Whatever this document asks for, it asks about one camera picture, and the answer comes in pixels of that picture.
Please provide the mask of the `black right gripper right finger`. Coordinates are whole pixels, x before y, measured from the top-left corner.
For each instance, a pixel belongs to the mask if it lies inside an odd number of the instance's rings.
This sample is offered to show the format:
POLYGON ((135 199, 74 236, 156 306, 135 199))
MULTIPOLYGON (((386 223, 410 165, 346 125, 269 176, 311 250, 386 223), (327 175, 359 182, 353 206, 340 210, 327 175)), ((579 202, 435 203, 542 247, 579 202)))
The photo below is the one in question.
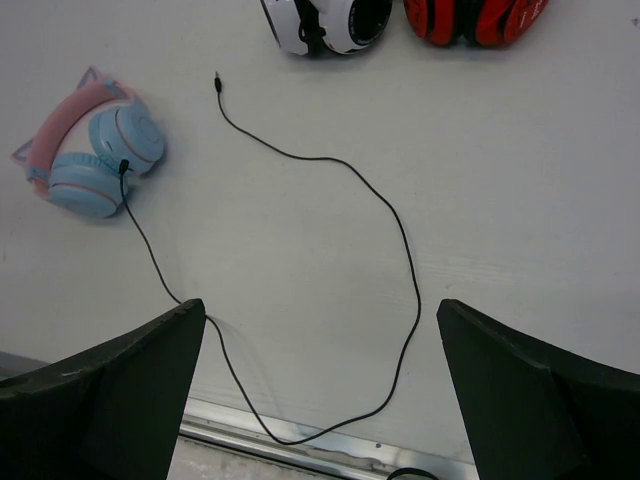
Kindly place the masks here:
POLYGON ((436 317, 480 478, 638 478, 638 375, 459 300, 443 300, 436 317))

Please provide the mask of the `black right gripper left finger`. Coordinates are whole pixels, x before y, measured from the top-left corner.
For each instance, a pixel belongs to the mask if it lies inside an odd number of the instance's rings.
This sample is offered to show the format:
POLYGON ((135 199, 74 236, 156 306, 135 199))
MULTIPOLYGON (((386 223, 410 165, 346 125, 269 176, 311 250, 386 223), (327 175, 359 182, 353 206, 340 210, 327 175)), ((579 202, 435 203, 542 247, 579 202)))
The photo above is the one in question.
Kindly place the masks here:
POLYGON ((203 302, 188 300, 2 381, 2 478, 166 478, 205 322, 203 302))

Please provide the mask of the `pink blue cat-ear headphones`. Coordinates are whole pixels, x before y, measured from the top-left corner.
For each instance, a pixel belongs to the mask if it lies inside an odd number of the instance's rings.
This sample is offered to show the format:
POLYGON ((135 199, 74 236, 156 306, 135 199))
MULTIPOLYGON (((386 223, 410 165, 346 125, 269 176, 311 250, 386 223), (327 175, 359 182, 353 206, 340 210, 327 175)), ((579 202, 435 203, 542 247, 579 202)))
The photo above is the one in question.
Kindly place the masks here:
POLYGON ((126 198, 128 178, 151 171, 165 149, 165 135, 135 91, 91 66, 11 158, 44 200, 80 215, 108 218, 126 198), (92 150, 62 153, 66 137, 86 115, 91 116, 92 150))

